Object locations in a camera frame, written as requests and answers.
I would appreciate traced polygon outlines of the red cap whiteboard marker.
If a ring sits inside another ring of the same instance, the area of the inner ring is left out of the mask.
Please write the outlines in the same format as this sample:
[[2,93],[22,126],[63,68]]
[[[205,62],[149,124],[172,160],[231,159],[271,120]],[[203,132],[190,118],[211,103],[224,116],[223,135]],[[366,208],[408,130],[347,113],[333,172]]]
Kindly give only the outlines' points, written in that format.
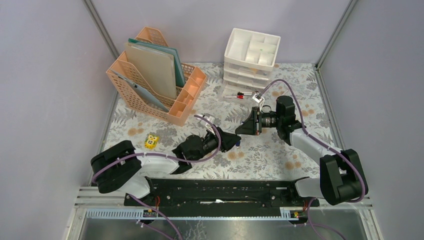
[[244,95],[225,95],[224,99],[244,99]]

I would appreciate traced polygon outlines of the white plastic drawer unit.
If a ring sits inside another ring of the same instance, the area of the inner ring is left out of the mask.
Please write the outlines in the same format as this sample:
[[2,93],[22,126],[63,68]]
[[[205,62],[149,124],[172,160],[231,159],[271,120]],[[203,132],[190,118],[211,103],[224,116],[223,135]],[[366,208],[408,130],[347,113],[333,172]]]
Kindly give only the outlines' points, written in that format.
[[252,95],[244,99],[223,97],[261,92],[271,82],[280,42],[278,35],[233,28],[224,52],[219,99],[246,104]]

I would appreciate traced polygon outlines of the teal file folder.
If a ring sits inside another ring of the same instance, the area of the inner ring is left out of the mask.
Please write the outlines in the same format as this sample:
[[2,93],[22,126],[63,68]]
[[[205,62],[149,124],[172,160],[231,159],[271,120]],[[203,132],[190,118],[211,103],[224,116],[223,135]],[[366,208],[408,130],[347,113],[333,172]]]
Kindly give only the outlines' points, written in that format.
[[174,71],[175,71],[175,84],[176,84],[177,87],[180,87],[180,88],[184,87],[184,85],[186,83],[186,79],[185,79],[185,76],[184,76],[184,71],[183,71],[183,68],[182,68],[182,65],[181,65],[181,61],[180,61],[178,51],[175,48],[164,46],[164,45],[159,45],[159,44],[155,44],[155,43],[139,41],[139,40],[132,39],[132,38],[129,38],[128,42],[132,43],[132,44],[139,45],[139,46],[158,50],[158,51],[172,55],[173,58],[174,58],[173,62],[174,62]]

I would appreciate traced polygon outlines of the beige file folder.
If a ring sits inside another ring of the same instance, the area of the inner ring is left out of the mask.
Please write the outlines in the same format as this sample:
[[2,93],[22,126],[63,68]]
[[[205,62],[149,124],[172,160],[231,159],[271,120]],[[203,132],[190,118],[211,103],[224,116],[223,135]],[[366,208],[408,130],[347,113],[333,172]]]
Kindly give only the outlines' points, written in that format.
[[132,63],[153,91],[169,99],[177,98],[174,56],[134,43],[124,44],[128,62]]

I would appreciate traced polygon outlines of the light blue clipboard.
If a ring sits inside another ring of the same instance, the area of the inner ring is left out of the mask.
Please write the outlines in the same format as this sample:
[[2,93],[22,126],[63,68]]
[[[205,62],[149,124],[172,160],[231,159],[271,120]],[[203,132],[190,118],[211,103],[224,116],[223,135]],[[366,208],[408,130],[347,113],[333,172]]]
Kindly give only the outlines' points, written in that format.
[[147,89],[141,87],[140,85],[136,84],[135,82],[133,82],[129,78],[125,77],[124,75],[118,73],[117,71],[114,71],[110,68],[109,68],[109,70],[112,71],[115,75],[117,75],[120,79],[126,81],[141,98],[143,98],[147,102],[153,104],[154,106],[158,107],[162,111],[164,111],[166,113],[169,112],[169,109],[166,108],[165,105],[163,103],[161,103],[159,101],[159,99],[156,98],[153,94],[151,94]]

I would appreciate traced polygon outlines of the black cap whiteboard marker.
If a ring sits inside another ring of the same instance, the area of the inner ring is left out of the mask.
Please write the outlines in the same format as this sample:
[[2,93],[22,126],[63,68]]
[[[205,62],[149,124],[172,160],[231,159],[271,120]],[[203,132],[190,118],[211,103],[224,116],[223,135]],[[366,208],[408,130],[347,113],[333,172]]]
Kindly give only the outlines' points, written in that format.
[[238,96],[238,98],[239,98],[239,96],[240,96],[240,98],[244,98],[244,96],[251,96],[252,94],[254,94],[254,93],[253,92],[238,92],[237,96]]

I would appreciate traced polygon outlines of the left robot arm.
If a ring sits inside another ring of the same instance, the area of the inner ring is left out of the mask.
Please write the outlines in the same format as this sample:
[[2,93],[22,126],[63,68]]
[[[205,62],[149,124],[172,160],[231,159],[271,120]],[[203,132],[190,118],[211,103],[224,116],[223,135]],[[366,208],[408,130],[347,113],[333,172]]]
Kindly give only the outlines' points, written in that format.
[[90,160],[92,182],[101,194],[129,193],[144,206],[152,204],[155,192],[151,178],[180,175],[193,167],[193,163],[211,159],[219,152],[236,146],[241,137],[217,128],[207,130],[205,136],[192,134],[167,155],[161,152],[135,152],[130,140],[123,140]]

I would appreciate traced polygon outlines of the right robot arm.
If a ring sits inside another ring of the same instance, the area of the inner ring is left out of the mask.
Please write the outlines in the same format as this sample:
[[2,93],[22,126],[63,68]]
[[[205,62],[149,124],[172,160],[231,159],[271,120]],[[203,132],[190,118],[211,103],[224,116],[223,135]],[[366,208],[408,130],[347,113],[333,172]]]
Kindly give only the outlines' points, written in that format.
[[276,108],[264,112],[258,106],[251,109],[249,117],[236,128],[237,135],[260,135],[265,128],[274,128],[286,144],[297,148],[319,165],[319,177],[306,177],[294,181],[287,191],[287,201],[301,205],[307,198],[326,200],[331,205],[359,202],[368,193],[358,153],[353,149],[334,148],[313,136],[297,120],[295,103],[290,96],[276,99]]

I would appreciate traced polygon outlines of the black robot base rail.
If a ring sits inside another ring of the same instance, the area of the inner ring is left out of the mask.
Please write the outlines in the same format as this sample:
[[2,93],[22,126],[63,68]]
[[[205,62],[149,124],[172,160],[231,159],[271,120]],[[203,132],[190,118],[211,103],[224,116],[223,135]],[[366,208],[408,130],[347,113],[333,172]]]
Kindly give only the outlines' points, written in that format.
[[280,209],[304,211],[312,201],[301,197],[293,180],[149,179],[150,193],[124,206],[145,207],[144,217],[281,217]]

